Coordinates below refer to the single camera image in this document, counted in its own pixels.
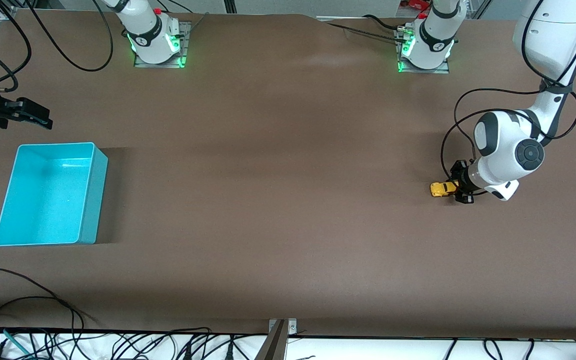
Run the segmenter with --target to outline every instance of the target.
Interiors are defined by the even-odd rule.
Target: blue bin
[[[0,246],[94,244],[108,158],[92,142],[21,145],[0,216]]]

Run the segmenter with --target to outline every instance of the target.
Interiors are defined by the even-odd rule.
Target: turquoise plastic container
[[[21,145],[0,216],[0,246],[94,244],[108,158],[92,142]]]

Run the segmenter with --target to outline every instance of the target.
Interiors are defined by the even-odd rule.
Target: metal post
[[[277,320],[254,360],[284,360],[289,327],[288,319]]]

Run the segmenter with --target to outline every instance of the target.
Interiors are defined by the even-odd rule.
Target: table surface
[[[40,14],[76,62],[105,60],[98,14]],[[13,95],[50,108],[54,129],[0,130],[0,210],[19,144],[91,141],[109,167],[97,244],[0,248],[0,267],[89,313],[87,326],[245,332],[291,317],[311,334],[576,337],[576,128],[509,202],[428,193],[462,93],[537,88],[514,23],[466,21],[450,74],[429,75],[398,73],[388,41],[301,15],[209,14],[186,68],[133,68],[110,16],[114,58],[87,73],[28,11],[16,18],[32,61]],[[24,56],[4,23],[0,57]],[[459,113],[533,101],[479,93]],[[571,101],[562,127],[574,113]],[[446,162],[469,153],[450,137]],[[0,274],[0,303],[38,291]],[[48,303],[9,313],[2,322],[70,326]]]

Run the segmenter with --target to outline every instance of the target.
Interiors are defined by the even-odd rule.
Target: red object
[[[424,0],[408,0],[408,6],[419,11],[424,11],[430,6],[430,2]]]

